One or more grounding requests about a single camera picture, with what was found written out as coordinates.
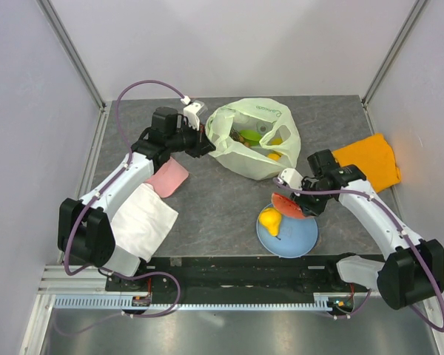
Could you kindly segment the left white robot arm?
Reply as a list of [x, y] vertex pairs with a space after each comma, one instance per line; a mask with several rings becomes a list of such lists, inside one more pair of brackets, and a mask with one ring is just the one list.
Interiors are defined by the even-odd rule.
[[132, 277], [143, 260], [118, 246], [111, 221], [125, 200], [145, 180], [169, 161], [174, 152], [199, 158], [215, 151], [200, 121], [204, 103], [194, 101], [181, 112], [159, 107], [151, 125], [130, 147], [118, 167], [96, 188], [77, 200], [67, 198], [59, 207], [58, 249], [64, 261], [71, 257], [84, 266], [95, 266]]

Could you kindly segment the pale green plastic bag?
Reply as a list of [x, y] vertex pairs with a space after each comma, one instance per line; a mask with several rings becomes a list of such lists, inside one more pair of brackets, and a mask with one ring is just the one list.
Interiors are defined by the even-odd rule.
[[[257, 146], [233, 141], [230, 130], [255, 130], [262, 135]], [[253, 180], [273, 178], [286, 168], [295, 168], [301, 139], [291, 110], [271, 98], [244, 98], [216, 109], [206, 122], [206, 134], [214, 144], [209, 154], [228, 170]], [[280, 145], [270, 145], [281, 138]], [[279, 160], [267, 155], [281, 153]]]

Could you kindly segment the pink cloth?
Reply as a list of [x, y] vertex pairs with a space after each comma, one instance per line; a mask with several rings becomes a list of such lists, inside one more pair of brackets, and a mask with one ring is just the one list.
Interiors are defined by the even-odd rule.
[[170, 158], [145, 183], [149, 184], [160, 198], [170, 197], [189, 177], [189, 172], [174, 158]]

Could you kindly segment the orange cloth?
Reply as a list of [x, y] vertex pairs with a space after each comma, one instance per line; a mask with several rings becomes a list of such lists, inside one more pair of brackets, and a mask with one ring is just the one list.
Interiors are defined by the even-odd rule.
[[355, 165], [367, 177], [376, 192], [401, 182], [394, 151], [380, 133], [332, 152], [341, 166]]

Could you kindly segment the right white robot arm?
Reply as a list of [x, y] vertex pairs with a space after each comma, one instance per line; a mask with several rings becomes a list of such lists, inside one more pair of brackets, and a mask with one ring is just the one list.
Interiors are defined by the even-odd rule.
[[348, 209], [377, 244], [383, 261], [354, 255], [336, 264], [341, 280], [380, 293], [398, 310], [444, 291], [444, 248], [410, 229], [378, 196], [355, 165], [341, 166], [328, 149], [308, 158], [312, 177], [292, 170], [287, 183], [306, 217], [324, 212], [329, 200]]

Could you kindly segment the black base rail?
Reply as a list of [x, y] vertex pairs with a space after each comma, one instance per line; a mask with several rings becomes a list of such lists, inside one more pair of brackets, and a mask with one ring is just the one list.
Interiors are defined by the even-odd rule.
[[155, 257], [139, 274], [146, 280], [107, 279], [106, 291], [145, 292], [154, 303], [268, 304], [313, 302], [316, 293], [363, 293], [337, 273], [338, 255], [307, 255], [286, 259], [250, 257]]

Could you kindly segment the white cloth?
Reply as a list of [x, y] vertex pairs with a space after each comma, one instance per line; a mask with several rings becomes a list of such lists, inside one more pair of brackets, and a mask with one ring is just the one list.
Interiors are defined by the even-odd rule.
[[178, 212], [142, 183], [118, 209], [111, 227], [117, 246], [148, 262], [177, 218]]

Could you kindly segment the brown fake walnut cluster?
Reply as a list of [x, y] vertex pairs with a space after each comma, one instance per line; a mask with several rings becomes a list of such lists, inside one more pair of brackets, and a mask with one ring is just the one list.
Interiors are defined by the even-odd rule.
[[233, 141], [236, 141], [238, 143], [242, 143], [244, 146], [250, 147], [250, 144], [246, 141], [246, 139], [236, 130], [231, 129], [229, 136]]

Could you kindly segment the blue plastic plate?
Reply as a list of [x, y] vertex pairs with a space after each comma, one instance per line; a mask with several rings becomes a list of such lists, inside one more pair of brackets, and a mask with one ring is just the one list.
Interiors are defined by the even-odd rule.
[[[280, 215], [270, 220], [271, 228], [262, 223], [266, 212]], [[258, 215], [256, 233], [262, 246], [282, 258], [298, 258], [308, 254], [316, 245], [319, 231], [314, 218], [295, 219], [281, 215], [272, 204]]]

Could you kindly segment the red fake watermelon slice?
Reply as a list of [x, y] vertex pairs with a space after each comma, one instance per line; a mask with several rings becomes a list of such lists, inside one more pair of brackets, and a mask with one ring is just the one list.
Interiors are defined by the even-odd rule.
[[303, 213], [301, 207], [286, 196], [274, 192], [271, 196], [271, 202], [274, 208], [283, 216], [299, 220], [306, 218], [306, 215]]

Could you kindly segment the yellow fake pear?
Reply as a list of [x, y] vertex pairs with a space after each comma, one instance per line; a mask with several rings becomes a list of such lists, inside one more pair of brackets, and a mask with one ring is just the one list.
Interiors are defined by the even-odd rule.
[[259, 215], [259, 223], [268, 231], [273, 237], [277, 237], [280, 231], [280, 224], [283, 215], [275, 208], [269, 207], [264, 209]]

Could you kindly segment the yellow fake lemon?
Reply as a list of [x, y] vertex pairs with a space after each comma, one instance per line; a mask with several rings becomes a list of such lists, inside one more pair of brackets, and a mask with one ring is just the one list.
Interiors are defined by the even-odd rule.
[[[281, 143], [283, 143], [283, 140], [281, 138], [275, 138], [270, 142], [270, 145], [280, 145]], [[272, 151], [270, 152], [267, 157], [272, 159], [272, 160], [279, 160], [281, 158], [281, 153], [276, 152], [276, 151]]]

